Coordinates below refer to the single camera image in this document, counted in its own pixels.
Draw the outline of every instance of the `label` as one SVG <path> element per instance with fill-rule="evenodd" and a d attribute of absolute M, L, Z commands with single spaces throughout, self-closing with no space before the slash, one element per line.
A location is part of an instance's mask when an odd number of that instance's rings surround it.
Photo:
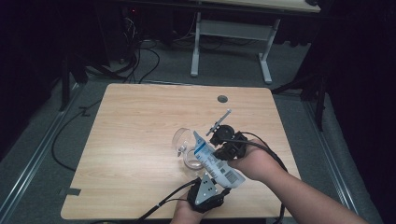
<path fill-rule="evenodd" d="M 245 178 L 227 164 L 213 156 L 215 149 L 194 131 L 196 140 L 194 155 L 207 172 L 224 188 L 236 189 Z"/>

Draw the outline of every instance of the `gray carpet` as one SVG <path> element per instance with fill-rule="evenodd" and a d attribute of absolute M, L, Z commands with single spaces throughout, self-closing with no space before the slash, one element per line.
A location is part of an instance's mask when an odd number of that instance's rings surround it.
<path fill-rule="evenodd" d="M 145 83 L 173 82 L 196 85 L 247 86 L 274 89 L 291 81 L 309 47 L 291 48 L 288 44 L 274 45 L 268 64 L 274 83 L 266 85 L 256 54 L 261 43 L 244 47 L 223 45 L 216 50 L 202 50 L 200 74 L 190 76 L 192 46 L 173 45 L 172 48 L 158 44 L 154 50 L 160 56 L 159 66 L 149 74 Z M 213 48 L 216 44 L 206 44 L 205 48 Z M 156 56 L 148 50 L 141 50 L 141 61 L 135 71 L 138 80 L 146 74 L 157 62 Z M 113 69 L 120 65 L 114 63 Z M 106 86 L 114 80 L 90 76 L 85 86 L 78 87 L 81 93 L 70 106 L 64 117 L 63 124 L 81 112 L 81 106 L 89 106 L 103 97 Z M 379 214 L 370 200 L 361 177 L 351 159 L 342 132 L 332 111 L 331 102 L 326 101 L 323 116 L 323 133 L 318 133 L 312 124 L 312 118 L 307 111 L 310 104 L 303 103 L 296 94 L 288 91 L 275 95 L 278 108 L 292 153 L 295 157 L 302 180 L 316 189 L 326 193 L 338 202 L 342 200 L 334 184 L 331 170 L 323 153 L 323 137 L 333 154 L 340 173 L 346 181 L 353 202 L 359 214 L 370 223 L 382 223 Z M 29 126 L 0 164 L 0 179 L 2 180 L 0 199 L 5 202 L 36 152 L 41 140 L 51 123 L 58 116 L 61 106 L 61 85 L 57 85 L 52 97 L 31 118 Z M 94 121 L 98 105 L 87 111 L 88 117 L 78 116 L 62 131 L 55 142 L 57 157 L 68 166 L 77 167 L 79 157 L 85 146 Z M 63 220 L 60 216 L 64 196 L 60 195 L 62 188 L 69 187 L 73 173 L 58 165 L 51 156 L 50 145 L 46 147 L 46 156 L 40 163 L 36 173 L 22 197 L 11 211 L 9 223 L 91 223 L 85 221 Z M 295 223 L 293 218 L 285 218 L 284 223 Z"/>

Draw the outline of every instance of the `tape piece on table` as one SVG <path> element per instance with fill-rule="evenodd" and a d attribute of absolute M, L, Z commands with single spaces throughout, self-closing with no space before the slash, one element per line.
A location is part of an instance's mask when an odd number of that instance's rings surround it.
<path fill-rule="evenodd" d="M 81 193 L 81 189 L 61 189 L 59 191 L 60 196 L 66 196 L 66 195 L 75 195 L 78 196 Z"/>

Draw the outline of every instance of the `background desk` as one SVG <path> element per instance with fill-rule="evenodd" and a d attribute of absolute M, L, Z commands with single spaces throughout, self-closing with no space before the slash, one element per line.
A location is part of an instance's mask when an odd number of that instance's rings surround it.
<path fill-rule="evenodd" d="M 219 95 L 226 95 L 229 101 L 218 102 Z M 300 177 L 267 89 L 112 84 L 71 184 L 81 192 L 66 197 L 62 217 L 141 217 L 194 179 L 171 148 L 174 133 L 185 127 L 205 136 L 227 108 L 233 112 L 224 124 L 261 136 L 290 173 Z M 149 218 L 171 218 L 174 208 L 174 203 L 167 203 Z M 247 180 L 207 217 L 277 217 L 279 208 L 280 201 L 271 190 Z"/>

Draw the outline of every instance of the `light wood surface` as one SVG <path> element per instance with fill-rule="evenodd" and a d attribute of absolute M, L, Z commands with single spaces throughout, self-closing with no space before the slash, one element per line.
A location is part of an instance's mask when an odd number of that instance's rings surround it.
<path fill-rule="evenodd" d="M 227 96 L 228 102 L 220 103 L 219 95 Z M 263 138 L 290 173 L 300 178 L 268 89 L 110 84 L 71 184 L 81 192 L 67 195 L 62 217 L 141 217 L 196 177 L 171 148 L 175 132 L 189 128 L 209 140 L 205 134 L 228 108 L 233 112 L 222 124 Z M 171 218 L 175 204 L 166 203 L 149 218 Z M 271 190 L 247 179 L 207 218 L 277 217 L 279 208 Z"/>
<path fill-rule="evenodd" d="M 247 7 L 266 7 L 301 12 L 320 12 L 319 6 L 310 6 L 305 0 L 199 0 L 201 2 L 231 4 Z"/>

